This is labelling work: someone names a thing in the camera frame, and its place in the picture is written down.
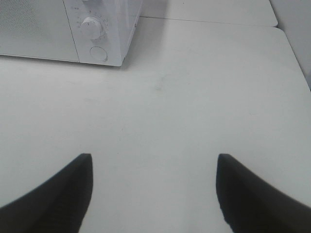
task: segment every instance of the microwave dial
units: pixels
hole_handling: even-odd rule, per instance
[[[104,26],[96,17],[86,17],[81,24],[82,34],[90,40],[96,40],[104,35]]]

